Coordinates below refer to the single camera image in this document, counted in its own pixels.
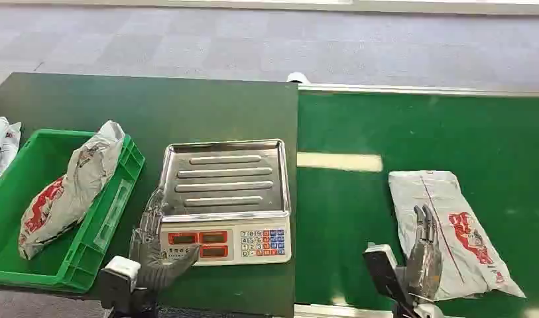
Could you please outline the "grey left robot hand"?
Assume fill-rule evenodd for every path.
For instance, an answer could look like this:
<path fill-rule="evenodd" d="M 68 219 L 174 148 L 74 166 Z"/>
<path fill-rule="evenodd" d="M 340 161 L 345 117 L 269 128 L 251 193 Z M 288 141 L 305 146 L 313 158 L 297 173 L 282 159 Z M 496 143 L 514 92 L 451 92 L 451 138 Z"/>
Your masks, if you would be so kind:
<path fill-rule="evenodd" d="M 137 274 L 137 286 L 156 292 L 169 287 L 198 261 L 200 254 L 200 245 L 193 244 L 183 258 L 171 264 L 162 262 L 160 226 L 167 207 L 163 191 L 155 189 L 147 201 L 139 226 L 133 229 L 129 252 L 129 258 L 141 265 Z"/>

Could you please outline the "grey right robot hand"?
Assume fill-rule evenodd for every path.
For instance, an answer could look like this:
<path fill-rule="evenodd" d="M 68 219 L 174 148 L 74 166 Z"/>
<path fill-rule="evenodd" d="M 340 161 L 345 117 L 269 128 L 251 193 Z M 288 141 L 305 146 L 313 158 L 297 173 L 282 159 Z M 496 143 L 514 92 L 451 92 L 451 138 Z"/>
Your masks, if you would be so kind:
<path fill-rule="evenodd" d="M 406 263 L 406 281 L 410 293 L 434 301 L 443 270 L 437 221 L 428 205 L 414 206 L 416 232 Z"/>

